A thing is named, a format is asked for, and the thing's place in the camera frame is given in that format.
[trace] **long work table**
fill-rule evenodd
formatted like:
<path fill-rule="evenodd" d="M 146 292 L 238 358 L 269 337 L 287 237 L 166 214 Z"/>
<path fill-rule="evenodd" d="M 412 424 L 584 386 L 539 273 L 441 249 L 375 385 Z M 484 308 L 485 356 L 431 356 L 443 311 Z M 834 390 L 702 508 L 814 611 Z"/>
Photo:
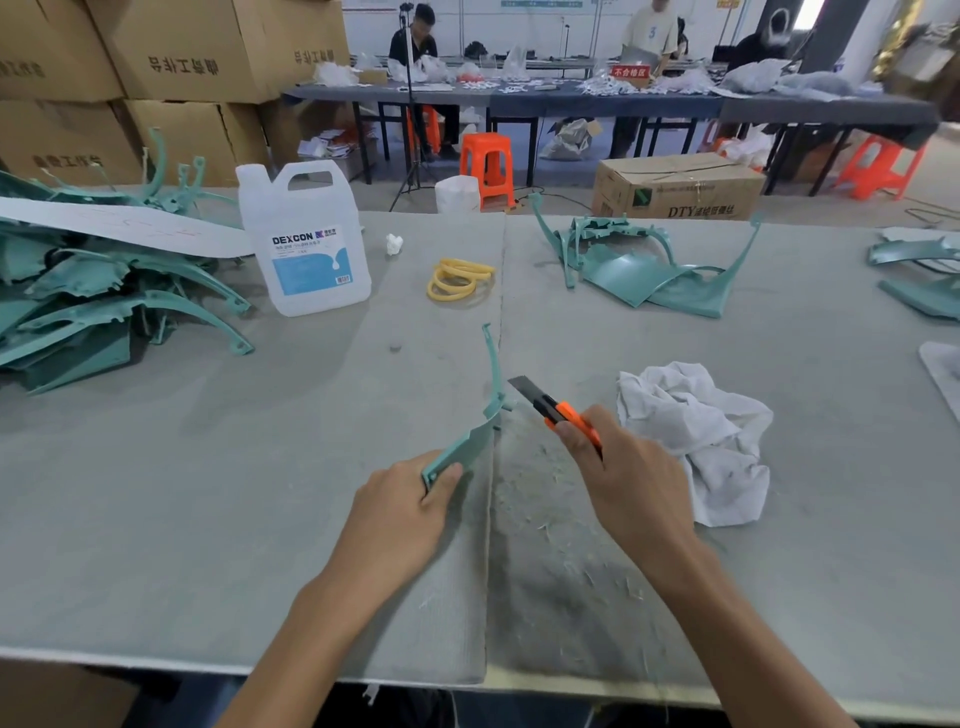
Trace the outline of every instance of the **long work table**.
<path fill-rule="evenodd" d="M 255 352 L 183 322 L 130 367 L 36 397 L 0 388 L 0 655 L 248 672 L 369 473 L 483 422 L 489 323 L 504 378 L 577 408 L 614 407 L 620 371 L 674 360 L 767 404 L 762 518 L 700 537 L 848 710 L 960 721 L 960 425 L 917 355 L 960 344 L 960 328 L 876 287 L 876 231 L 763 226 L 711 320 L 567 290 L 533 217 L 361 221 L 365 303 L 284 318 L 250 260 L 224 280 L 254 303 L 239 328 Z M 750 231 L 661 224 L 679 262 L 720 266 Z M 394 258 L 388 232 L 406 241 Z M 430 301 L 444 256 L 495 266 L 492 287 Z M 345 679 L 715 703 L 542 418 L 519 401 L 501 427 L 438 557 L 363 635 Z"/>

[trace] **light stand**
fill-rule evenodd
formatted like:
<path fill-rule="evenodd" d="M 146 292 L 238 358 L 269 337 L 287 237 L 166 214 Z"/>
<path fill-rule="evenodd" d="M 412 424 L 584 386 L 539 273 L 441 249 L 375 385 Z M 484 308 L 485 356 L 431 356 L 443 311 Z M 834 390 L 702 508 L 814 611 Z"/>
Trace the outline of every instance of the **light stand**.
<path fill-rule="evenodd" d="M 400 4 L 400 30 L 404 32 L 407 40 L 407 98 L 409 99 L 409 110 L 410 118 L 413 121 L 413 133 L 414 138 L 420 140 L 420 153 L 412 154 L 412 160 L 410 163 L 410 171 L 407 172 L 406 179 L 400 184 L 400 189 L 396 192 L 394 197 L 394 202 L 390 205 L 390 212 L 394 211 L 396 207 L 396 201 L 400 199 L 400 195 L 404 192 L 412 192 L 414 189 L 422 189 L 420 185 L 420 168 L 423 167 L 423 170 L 433 178 L 433 174 L 430 172 L 430 167 L 423 159 L 423 155 L 426 151 L 426 139 L 420 136 L 420 128 L 423 126 L 422 114 L 417 113 L 417 107 L 414 104 L 414 82 L 410 74 L 410 69 L 414 63 L 414 41 L 413 37 L 410 35 L 410 11 L 414 8 L 413 3 L 401 3 Z M 400 121 L 406 128 L 406 121 Z M 414 139 L 410 139 L 410 151 L 414 152 L 416 150 L 416 142 Z"/>

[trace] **white rag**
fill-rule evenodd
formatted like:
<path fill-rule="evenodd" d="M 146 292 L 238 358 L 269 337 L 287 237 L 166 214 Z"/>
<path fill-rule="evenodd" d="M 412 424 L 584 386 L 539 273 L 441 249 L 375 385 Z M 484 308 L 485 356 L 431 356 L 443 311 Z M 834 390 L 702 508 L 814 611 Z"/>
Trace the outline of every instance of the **white rag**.
<path fill-rule="evenodd" d="M 682 458 L 693 520 L 707 526 L 756 521 L 770 486 L 760 436 L 774 421 L 763 402 L 718 389 L 701 364 L 675 361 L 620 372 L 620 423 Z"/>

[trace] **orange plastic stool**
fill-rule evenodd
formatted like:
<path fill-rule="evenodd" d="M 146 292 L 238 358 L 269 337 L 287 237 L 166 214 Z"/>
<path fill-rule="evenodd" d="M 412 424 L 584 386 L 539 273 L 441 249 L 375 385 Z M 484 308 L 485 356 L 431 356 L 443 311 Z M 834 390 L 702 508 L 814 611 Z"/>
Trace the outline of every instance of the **orange plastic stool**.
<path fill-rule="evenodd" d="M 430 145 L 430 149 L 434 154 L 440 152 L 440 118 L 437 116 L 437 110 L 433 107 L 423 107 L 423 112 L 426 114 L 426 141 Z M 410 110 L 407 110 L 407 135 L 410 137 L 412 144 L 411 149 L 417 149 L 417 145 L 420 144 L 420 137 L 414 132 L 414 118 L 410 115 Z"/>
<path fill-rule="evenodd" d="M 503 172 L 500 171 L 501 155 Z M 501 195 L 507 196 L 507 207 L 516 204 L 514 155 L 510 147 L 510 137 L 499 133 L 466 134 L 460 152 L 460 174 L 469 174 L 480 182 L 480 209 L 483 209 L 488 197 Z"/>
<path fill-rule="evenodd" d="M 868 166 L 859 166 L 859 161 L 863 159 L 872 144 L 879 144 L 879 154 Z M 902 200 L 903 194 L 906 192 L 906 186 L 910 184 L 913 173 L 917 171 L 917 167 L 924 158 L 926 145 L 914 154 L 910 166 L 901 175 L 894 172 L 894 164 L 900 158 L 902 150 L 903 147 L 896 142 L 871 134 L 853 154 L 853 158 L 844 167 L 833 186 L 836 187 L 844 182 L 853 182 L 853 190 L 851 190 L 850 196 L 855 200 L 867 200 L 879 189 L 896 190 L 897 197 L 894 199 Z"/>

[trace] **white plastic jug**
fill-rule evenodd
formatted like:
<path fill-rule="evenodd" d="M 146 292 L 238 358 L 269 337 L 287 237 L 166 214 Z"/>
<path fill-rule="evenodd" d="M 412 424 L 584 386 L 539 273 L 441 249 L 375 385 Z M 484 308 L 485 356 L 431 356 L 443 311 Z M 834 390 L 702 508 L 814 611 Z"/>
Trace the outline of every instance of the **white plastic jug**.
<path fill-rule="evenodd" d="M 336 162 L 287 164 L 273 182 L 262 164 L 236 171 L 240 217 L 276 310 L 302 316 L 370 297 L 360 215 Z M 315 172 L 328 172 L 333 184 L 289 188 L 296 175 Z"/>

